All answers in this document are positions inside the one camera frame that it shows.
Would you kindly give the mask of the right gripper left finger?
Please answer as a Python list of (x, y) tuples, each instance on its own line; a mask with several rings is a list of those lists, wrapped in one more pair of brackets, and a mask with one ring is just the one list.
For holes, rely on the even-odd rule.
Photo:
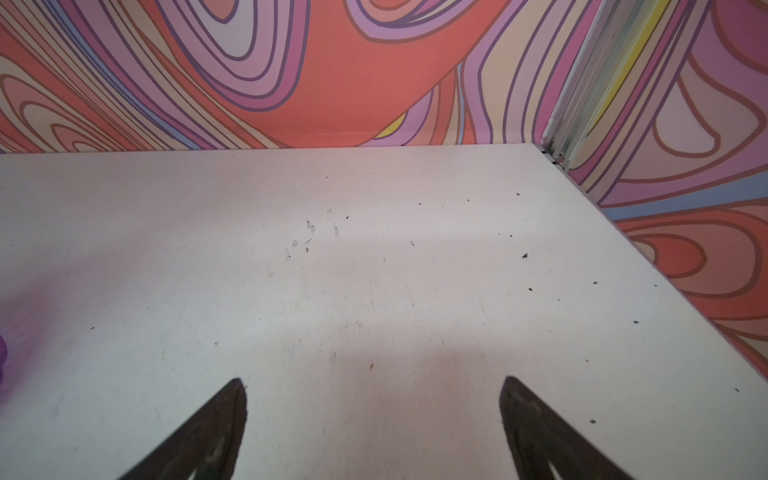
[(246, 420), (246, 390), (234, 378), (122, 478), (230, 479)]

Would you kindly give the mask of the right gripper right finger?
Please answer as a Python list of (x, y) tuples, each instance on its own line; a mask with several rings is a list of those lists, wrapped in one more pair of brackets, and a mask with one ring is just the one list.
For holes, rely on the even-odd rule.
[(631, 479), (518, 378), (505, 378), (499, 408), (520, 479)]

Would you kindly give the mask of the blue purple glass vase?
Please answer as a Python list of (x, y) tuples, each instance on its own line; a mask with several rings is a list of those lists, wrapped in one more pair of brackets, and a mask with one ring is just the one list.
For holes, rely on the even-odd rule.
[(8, 347), (5, 339), (0, 336), (0, 384), (2, 385), (4, 380), (4, 368), (8, 358)]

